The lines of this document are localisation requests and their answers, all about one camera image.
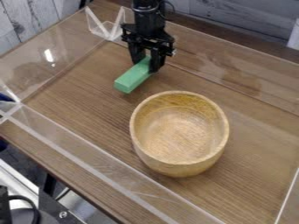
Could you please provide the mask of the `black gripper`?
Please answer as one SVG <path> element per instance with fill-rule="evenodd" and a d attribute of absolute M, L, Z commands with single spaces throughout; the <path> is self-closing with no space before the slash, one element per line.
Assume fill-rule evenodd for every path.
<path fill-rule="evenodd" d="M 149 73 L 153 74 L 164 66 L 165 56 L 173 55 L 173 37 L 165 28 L 164 5 L 132 5 L 133 23 L 120 25 L 121 39 L 127 42 L 132 62 L 139 63 L 151 51 Z"/>

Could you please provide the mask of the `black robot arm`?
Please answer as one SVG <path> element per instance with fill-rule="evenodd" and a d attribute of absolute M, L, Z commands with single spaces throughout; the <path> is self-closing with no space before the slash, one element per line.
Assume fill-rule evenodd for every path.
<path fill-rule="evenodd" d="M 175 38 L 164 30 L 165 3 L 167 0 L 132 0 L 135 22 L 120 25 L 121 40 L 127 42 L 132 62 L 137 64 L 145 58 L 145 51 L 151 52 L 148 64 L 151 74 L 160 70 L 165 57 L 172 57 L 175 51 Z"/>

